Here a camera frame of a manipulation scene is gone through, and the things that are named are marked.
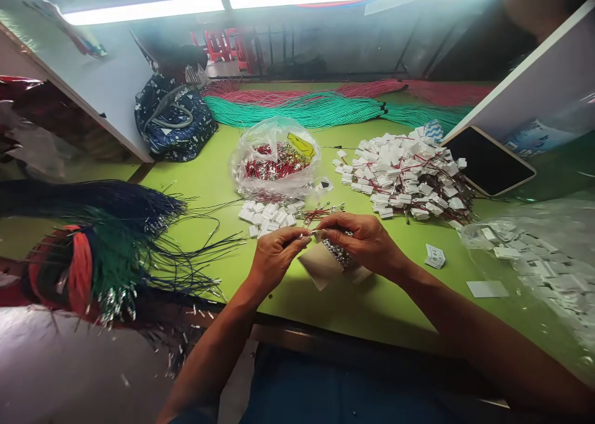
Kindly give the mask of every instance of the blue patterned bag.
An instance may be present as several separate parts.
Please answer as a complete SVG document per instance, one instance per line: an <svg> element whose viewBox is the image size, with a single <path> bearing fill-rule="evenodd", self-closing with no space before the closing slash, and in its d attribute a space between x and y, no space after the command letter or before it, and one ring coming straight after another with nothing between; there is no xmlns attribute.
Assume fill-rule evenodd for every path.
<svg viewBox="0 0 595 424"><path fill-rule="evenodd" d="M198 91L177 86L174 79L155 74L136 94L136 127L157 160L187 162L195 159L217 123Z"/></svg>

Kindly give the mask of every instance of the green wire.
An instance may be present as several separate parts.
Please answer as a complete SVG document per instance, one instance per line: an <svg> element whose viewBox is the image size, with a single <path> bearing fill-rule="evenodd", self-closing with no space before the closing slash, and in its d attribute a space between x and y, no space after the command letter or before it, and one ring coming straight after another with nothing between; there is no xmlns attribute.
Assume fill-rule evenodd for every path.
<svg viewBox="0 0 595 424"><path fill-rule="evenodd" d="M217 122L234 128L249 128L275 116L292 118L305 128L330 128L385 118L411 128L438 120L444 132L447 133L472 109L472 107L397 105L374 99L349 99L331 91L311 92L274 107L234 103L213 96L206 96L203 100Z"/></svg>

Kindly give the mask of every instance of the yellow label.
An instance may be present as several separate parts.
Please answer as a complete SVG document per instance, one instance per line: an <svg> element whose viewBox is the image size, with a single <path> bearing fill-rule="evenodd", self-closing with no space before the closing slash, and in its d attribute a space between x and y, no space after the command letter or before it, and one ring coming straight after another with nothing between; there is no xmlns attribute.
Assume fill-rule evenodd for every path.
<svg viewBox="0 0 595 424"><path fill-rule="evenodd" d="M310 142L306 142L292 133L287 134L287 139L294 146L294 148L304 156L312 159L316 155L314 147Z"/></svg>

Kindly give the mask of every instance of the smartphone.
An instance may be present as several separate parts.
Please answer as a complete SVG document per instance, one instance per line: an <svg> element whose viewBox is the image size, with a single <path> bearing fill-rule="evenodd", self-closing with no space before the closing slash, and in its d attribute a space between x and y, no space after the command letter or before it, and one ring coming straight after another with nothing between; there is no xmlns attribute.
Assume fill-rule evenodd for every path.
<svg viewBox="0 0 595 424"><path fill-rule="evenodd" d="M467 160L461 173L479 192L495 197L535 177L533 167L476 126L467 126L442 142L456 161Z"/></svg>

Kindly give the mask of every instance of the phone screen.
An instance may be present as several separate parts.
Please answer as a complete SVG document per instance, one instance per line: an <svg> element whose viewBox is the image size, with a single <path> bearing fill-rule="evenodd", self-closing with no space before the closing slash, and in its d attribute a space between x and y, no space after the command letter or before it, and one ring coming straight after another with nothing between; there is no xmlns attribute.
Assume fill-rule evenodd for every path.
<svg viewBox="0 0 595 424"><path fill-rule="evenodd" d="M452 157L467 159L463 173L471 182L490 196L522 182L535 174L515 156L473 128L466 128L443 144Z"/></svg>

